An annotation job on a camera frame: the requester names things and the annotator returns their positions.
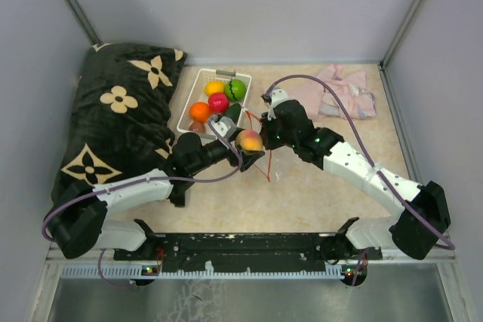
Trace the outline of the clear orange zip bag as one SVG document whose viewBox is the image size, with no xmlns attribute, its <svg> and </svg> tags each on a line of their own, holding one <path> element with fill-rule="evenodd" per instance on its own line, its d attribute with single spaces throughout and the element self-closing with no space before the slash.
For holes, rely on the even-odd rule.
<svg viewBox="0 0 483 322">
<path fill-rule="evenodd" d="M 242 111 L 248 118 L 250 129 L 255 130 L 255 124 L 258 124 L 259 127 L 262 126 L 262 121 L 259 116 L 249 111 L 246 107 L 243 107 Z M 272 178 L 272 160 L 272 151 L 267 151 L 265 155 L 254 164 L 254 167 L 263 175 L 267 182 L 273 182 L 275 180 Z"/>
</svg>

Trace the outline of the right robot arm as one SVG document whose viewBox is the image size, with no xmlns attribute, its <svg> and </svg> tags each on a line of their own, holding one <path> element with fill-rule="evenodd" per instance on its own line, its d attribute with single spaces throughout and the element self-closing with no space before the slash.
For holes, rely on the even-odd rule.
<svg viewBox="0 0 483 322">
<path fill-rule="evenodd" d="M 338 252 L 355 258 L 366 248 L 396 247 L 422 260 L 451 224 L 444 189 L 421 185 L 371 164 L 361 151 L 327 127 L 316 127 L 301 104 L 284 100 L 261 115 L 265 149 L 291 148 L 304 162 L 346 180 L 377 201 L 388 217 L 356 219 L 337 239 Z"/>
</svg>

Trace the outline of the brown passion fruit toy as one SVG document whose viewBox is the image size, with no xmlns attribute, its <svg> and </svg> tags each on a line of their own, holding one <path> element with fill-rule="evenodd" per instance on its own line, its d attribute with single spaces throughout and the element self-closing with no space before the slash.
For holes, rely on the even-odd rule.
<svg viewBox="0 0 483 322">
<path fill-rule="evenodd" d="M 189 131 L 194 133 L 205 133 L 206 132 L 205 124 L 200 121 L 194 121 L 189 126 Z"/>
</svg>

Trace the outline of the peach toy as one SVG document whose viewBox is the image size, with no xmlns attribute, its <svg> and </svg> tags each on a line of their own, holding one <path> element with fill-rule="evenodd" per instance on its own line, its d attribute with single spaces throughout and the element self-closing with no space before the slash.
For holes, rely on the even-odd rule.
<svg viewBox="0 0 483 322">
<path fill-rule="evenodd" d="M 245 152 L 263 150 L 263 139 L 255 130 L 242 130 L 235 138 L 235 144 Z"/>
</svg>

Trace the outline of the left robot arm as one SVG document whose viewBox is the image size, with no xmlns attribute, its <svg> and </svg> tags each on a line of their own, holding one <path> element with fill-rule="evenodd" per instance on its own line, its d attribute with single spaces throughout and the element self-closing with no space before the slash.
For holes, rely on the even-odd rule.
<svg viewBox="0 0 483 322">
<path fill-rule="evenodd" d="M 187 190 L 198 183 L 196 174 L 227 160 L 231 175 L 247 170 L 264 155 L 261 136 L 254 130 L 237 130 L 232 136 L 202 144 L 196 133 L 185 133 L 174 145 L 164 169 L 105 185 L 85 182 L 71 185 L 46 215 L 42 234 L 75 259 L 92 249 L 131 251 L 141 259 L 152 257 L 157 241 L 137 220 L 119 222 L 111 216 L 156 200 L 185 207 Z"/>
</svg>

